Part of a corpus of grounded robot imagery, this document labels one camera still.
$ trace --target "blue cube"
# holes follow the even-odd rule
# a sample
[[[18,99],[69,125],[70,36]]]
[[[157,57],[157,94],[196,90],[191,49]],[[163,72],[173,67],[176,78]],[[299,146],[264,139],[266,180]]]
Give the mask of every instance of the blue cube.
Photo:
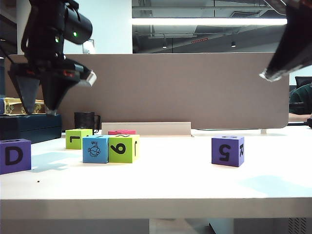
[[[108,135],[92,135],[82,138],[84,163],[108,163]]]
[[[212,164],[239,167],[244,162],[243,136],[212,138]]]

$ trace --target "purple cube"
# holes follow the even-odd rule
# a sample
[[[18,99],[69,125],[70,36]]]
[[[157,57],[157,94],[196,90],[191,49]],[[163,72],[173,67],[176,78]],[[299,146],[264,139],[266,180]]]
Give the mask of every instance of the purple cube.
[[[215,136],[212,143],[212,163],[239,167],[244,162],[243,136]]]
[[[0,141],[0,174],[31,169],[31,141],[25,139]]]

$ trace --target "gold object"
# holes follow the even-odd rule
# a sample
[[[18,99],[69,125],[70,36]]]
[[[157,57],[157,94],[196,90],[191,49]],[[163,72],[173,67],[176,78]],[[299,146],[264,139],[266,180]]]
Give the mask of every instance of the gold object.
[[[19,98],[5,97],[4,102],[4,115],[26,115],[26,111]],[[36,99],[33,114],[45,114],[43,100]]]

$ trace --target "gray partition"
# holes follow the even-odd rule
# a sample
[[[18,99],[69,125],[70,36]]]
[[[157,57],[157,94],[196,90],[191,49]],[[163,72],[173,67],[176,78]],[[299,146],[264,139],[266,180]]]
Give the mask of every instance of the gray partition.
[[[105,122],[190,121],[192,128],[282,128],[288,122],[289,79],[268,82],[258,76],[272,55],[67,55],[93,69],[97,81],[92,88],[70,89],[58,112],[64,129],[74,127],[74,112],[80,111],[94,111]],[[11,82],[6,82],[6,95],[17,97]]]

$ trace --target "toy block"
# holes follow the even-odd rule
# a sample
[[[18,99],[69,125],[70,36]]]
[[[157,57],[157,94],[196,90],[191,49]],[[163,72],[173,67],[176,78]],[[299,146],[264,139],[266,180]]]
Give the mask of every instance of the toy block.
[[[108,137],[108,135],[94,135],[82,138],[84,163],[108,162]]]
[[[0,174],[31,169],[31,141],[25,139],[0,141]]]
[[[108,131],[108,135],[135,135],[137,134],[136,130],[114,130]]]
[[[140,135],[111,135],[108,145],[109,162],[132,163],[139,157]]]
[[[215,136],[211,148],[213,164],[239,167],[244,162],[243,136]]]
[[[66,148],[73,150],[81,150],[82,149],[82,138],[86,136],[92,136],[92,129],[72,129],[66,130]]]

